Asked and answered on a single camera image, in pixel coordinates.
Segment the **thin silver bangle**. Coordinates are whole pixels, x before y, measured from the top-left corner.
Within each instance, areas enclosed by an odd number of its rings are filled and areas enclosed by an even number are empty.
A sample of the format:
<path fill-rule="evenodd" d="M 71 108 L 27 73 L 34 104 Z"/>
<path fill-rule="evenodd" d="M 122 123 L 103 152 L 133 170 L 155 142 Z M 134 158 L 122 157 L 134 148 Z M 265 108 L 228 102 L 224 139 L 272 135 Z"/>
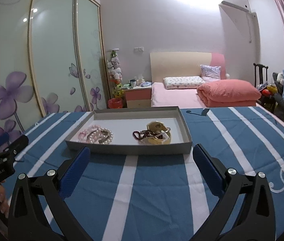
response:
<path fill-rule="evenodd" d="M 147 137 L 159 140 L 171 138 L 171 128 L 167 127 L 164 130 L 155 131 L 155 132 L 149 131 L 149 135 Z"/>

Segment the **yellow wristwatch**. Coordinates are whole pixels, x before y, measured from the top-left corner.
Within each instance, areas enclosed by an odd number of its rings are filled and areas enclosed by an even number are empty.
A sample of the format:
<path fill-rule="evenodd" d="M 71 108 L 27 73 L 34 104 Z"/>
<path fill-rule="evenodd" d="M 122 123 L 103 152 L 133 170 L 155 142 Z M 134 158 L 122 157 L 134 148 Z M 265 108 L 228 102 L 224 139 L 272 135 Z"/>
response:
<path fill-rule="evenodd" d="M 159 121 L 152 121 L 146 126 L 142 142 L 149 145 L 168 145 L 171 143 L 171 128 Z"/>

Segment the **red waste bin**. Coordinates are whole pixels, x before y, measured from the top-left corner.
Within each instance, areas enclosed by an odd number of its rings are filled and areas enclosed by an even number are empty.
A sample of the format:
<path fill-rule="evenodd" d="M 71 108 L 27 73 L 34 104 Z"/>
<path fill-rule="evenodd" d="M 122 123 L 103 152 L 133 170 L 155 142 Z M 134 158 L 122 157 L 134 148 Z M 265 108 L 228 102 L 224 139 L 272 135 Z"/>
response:
<path fill-rule="evenodd" d="M 120 109 L 123 108 L 122 98 L 111 98 L 108 100 L 109 109 Z"/>

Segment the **grey cardboard tray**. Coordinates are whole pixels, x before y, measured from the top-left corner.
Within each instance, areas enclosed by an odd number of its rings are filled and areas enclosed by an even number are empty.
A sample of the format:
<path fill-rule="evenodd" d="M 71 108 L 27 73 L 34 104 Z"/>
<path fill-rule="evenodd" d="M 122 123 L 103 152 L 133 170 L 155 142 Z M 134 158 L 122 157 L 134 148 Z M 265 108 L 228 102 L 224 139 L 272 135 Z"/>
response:
<path fill-rule="evenodd" d="M 149 145 L 133 137 L 133 132 L 146 130 L 152 121 L 171 128 L 171 143 Z M 113 134 L 109 144 L 89 144 L 84 132 L 94 125 L 106 128 Z M 182 112 L 178 107 L 152 107 L 135 109 L 105 109 L 91 112 L 65 139 L 71 150 L 86 146 L 92 153 L 122 155 L 189 154 L 192 139 Z"/>

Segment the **plush toy tower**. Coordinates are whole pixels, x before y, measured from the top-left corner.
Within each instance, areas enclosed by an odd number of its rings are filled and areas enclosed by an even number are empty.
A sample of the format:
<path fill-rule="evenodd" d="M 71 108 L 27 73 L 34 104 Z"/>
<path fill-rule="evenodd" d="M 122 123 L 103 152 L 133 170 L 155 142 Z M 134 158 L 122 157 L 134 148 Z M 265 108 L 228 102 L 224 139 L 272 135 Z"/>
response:
<path fill-rule="evenodd" d="M 111 50 L 110 59 L 107 60 L 109 86 L 113 98 L 123 98 L 122 70 L 117 52 L 117 48 Z"/>

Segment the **pink nightstand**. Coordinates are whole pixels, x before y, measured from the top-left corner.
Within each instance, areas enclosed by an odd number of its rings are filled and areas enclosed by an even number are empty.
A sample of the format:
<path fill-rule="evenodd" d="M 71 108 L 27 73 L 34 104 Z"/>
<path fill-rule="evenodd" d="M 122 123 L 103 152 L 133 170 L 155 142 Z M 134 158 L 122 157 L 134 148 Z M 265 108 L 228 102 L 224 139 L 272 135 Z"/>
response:
<path fill-rule="evenodd" d="M 151 106 L 152 86 L 129 88 L 124 95 L 127 108 L 147 108 Z"/>

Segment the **white mug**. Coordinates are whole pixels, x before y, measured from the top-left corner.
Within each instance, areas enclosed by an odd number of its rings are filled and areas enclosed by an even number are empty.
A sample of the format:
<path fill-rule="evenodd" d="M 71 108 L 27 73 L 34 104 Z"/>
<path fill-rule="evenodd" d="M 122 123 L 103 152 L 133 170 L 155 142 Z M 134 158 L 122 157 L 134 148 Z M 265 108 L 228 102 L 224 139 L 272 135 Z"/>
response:
<path fill-rule="evenodd" d="M 129 83 L 130 83 L 130 87 L 131 87 L 131 88 L 135 88 L 137 81 L 136 81 L 136 80 L 130 80 Z"/>

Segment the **folded salmon duvet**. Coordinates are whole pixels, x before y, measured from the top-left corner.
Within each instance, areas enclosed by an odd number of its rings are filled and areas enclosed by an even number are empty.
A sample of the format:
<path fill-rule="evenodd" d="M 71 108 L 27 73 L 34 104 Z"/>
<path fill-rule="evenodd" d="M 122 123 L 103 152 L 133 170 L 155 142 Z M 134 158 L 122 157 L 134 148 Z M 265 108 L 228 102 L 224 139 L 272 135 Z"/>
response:
<path fill-rule="evenodd" d="M 200 85 L 197 94 L 207 107 L 251 107 L 261 93 L 248 81 L 218 80 Z"/>

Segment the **bed with pink sheet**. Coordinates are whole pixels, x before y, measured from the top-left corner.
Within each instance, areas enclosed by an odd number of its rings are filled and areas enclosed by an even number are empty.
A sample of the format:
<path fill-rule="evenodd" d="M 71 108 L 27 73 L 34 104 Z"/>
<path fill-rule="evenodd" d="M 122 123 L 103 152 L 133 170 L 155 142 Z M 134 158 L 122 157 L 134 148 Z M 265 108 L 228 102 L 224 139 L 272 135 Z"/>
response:
<path fill-rule="evenodd" d="M 162 83 L 152 85 L 151 106 L 185 108 L 207 107 L 199 98 L 197 89 L 165 89 Z"/>

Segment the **white patterned pillow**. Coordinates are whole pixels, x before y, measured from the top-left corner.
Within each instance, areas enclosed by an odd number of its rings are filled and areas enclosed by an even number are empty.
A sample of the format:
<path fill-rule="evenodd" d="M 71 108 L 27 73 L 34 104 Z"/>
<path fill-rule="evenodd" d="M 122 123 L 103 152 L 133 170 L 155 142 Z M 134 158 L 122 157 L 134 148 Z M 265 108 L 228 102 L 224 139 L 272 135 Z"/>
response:
<path fill-rule="evenodd" d="M 205 81 L 200 76 L 165 77 L 165 89 L 197 89 Z"/>

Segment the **dark wooden chair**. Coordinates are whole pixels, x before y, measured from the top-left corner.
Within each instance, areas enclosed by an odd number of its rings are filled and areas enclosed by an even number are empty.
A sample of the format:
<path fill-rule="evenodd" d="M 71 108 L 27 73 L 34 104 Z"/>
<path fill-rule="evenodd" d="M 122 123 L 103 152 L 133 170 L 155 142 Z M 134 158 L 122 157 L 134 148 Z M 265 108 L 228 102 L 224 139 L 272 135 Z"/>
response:
<path fill-rule="evenodd" d="M 262 85 L 267 82 L 267 72 L 269 67 L 263 64 L 253 63 L 254 66 L 254 86 Z"/>

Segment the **purple floral pillow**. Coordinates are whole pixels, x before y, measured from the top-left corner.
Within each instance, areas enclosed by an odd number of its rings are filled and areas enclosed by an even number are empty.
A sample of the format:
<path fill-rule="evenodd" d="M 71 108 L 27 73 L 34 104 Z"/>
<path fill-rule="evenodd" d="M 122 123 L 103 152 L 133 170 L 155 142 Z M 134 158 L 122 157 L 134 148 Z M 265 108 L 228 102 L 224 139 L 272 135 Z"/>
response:
<path fill-rule="evenodd" d="M 200 67 L 201 67 L 201 78 L 204 81 L 216 81 L 221 79 L 220 66 L 200 65 Z"/>

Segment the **beige pink headboard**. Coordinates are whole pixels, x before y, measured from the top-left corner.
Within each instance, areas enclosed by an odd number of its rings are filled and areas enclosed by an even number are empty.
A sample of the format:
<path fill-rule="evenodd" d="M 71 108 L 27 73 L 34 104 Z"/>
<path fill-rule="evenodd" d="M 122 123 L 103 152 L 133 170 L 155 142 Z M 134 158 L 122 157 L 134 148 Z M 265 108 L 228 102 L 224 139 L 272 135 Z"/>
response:
<path fill-rule="evenodd" d="M 153 83 L 162 83 L 166 77 L 200 76 L 201 65 L 220 66 L 221 78 L 226 79 L 223 54 L 205 52 L 151 52 Z"/>

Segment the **white air conditioner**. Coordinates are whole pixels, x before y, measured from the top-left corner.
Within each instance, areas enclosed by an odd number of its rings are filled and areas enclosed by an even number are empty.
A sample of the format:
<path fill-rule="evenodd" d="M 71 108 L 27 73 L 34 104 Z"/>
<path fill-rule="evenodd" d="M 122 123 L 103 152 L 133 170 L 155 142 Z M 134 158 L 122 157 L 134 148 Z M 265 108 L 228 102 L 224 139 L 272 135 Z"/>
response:
<path fill-rule="evenodd" d="M 221 0 L 219 6 L 223 9 L 232 8 L 237 11 L 245 12 L 247 15 L 257 17 L 255 13 L 251 12 L 249 2 L 245 0 Z"/>

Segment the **wall socket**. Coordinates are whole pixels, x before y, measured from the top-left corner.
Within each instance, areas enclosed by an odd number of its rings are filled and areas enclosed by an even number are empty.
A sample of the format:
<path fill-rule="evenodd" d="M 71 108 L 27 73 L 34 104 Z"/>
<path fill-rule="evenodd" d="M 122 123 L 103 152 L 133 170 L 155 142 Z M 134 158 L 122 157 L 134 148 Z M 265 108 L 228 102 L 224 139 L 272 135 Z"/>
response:
<path fill-rule="evenodd" d="M 143 52 L 144 51 L 144 47 L 135 47 L 134 48 L 134 52 Z"/>

